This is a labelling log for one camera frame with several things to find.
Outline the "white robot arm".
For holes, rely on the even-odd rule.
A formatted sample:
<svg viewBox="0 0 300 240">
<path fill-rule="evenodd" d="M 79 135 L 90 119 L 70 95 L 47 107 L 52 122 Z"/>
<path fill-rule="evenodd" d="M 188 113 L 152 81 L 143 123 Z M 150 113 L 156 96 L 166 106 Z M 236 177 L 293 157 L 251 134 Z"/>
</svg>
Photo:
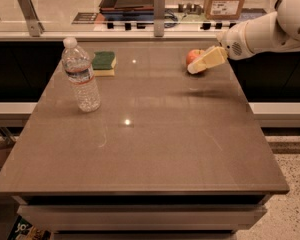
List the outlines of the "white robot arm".
<svg viewBox="0 0 300 240">
<path fill-rule="evenodd" d="M 275 11 L 243 21 L 217 35 L 218 46 L 200 52 L 188 65 L 190 74 L 264 52 L 300 51 L 300 0 L 282 0 Z"/>
</svg>

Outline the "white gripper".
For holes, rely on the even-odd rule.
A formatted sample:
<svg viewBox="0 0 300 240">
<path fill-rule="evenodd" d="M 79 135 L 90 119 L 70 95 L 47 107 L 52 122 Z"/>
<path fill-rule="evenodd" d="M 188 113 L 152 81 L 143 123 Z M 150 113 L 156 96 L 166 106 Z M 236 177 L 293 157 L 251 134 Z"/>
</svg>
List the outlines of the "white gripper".
<svg viewBox="0 0 300 240">
<path fill-rule="evenodd" d="M 221 47 L 211 46 L 204 50 L 201 55 L 201 62 L 191 63 L 187 66 L 187 71 L 190 74 L 198 74 L 206 69 L 221 65 L 226 62 L 228 57 L 232 60 L 242 60 L 253 56 L 247 45 L 244 26 L 233 26 L 218 33 L 217 40 Z"/>
</svg>

